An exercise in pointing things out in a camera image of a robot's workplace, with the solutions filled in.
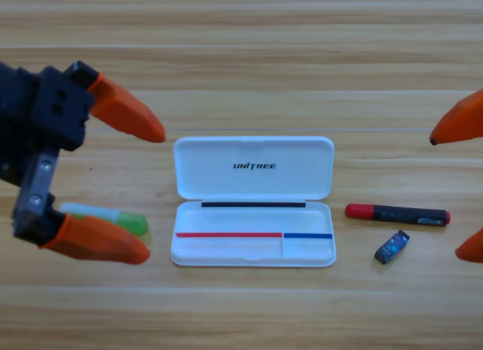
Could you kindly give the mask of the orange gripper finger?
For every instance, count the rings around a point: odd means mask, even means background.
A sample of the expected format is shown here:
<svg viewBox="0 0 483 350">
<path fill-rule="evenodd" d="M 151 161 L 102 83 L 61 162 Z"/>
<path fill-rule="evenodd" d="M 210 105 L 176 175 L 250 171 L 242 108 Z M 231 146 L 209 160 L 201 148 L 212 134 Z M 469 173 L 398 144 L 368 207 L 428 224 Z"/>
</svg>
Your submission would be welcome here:
<svg viewBox="0 0 483 350">
<path fill-rule="evenodd" d="M 458 101 L 429 135 L 432 145 L 482 138 L 482 90 Z"/>
<path fill-rule="evenodd" d="M 80 260 L 139 265 L 149 248 L 140 240 L 148 232 L 145 216 L 105 207 L 63 203 L 52 207 L 54 196 L 34 195 L 13 209 L 14 237 Z"/>
<path fill-rule="evenodd" d="M 483 263 L 483 229 L 467 238 L 455 250 L 455 255 L 467 262 Z"/>
</svg>

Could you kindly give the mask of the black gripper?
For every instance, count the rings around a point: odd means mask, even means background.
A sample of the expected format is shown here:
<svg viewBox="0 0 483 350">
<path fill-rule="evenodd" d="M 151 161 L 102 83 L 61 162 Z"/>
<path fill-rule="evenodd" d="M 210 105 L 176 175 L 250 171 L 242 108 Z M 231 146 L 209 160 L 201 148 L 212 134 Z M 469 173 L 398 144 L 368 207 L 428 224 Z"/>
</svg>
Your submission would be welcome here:
<svg viewBox="0 0 483 350">
<path fill-rule="evenodd" d="M 66 72 L 1 65 L 1 179 L 19 189 L 14 213 L 44 211 L 60 151 L 83 144 L 89 110 L 120 132 L 151 143 L 166 139 L 146 104 L 80 60 Z"/>
</svg>

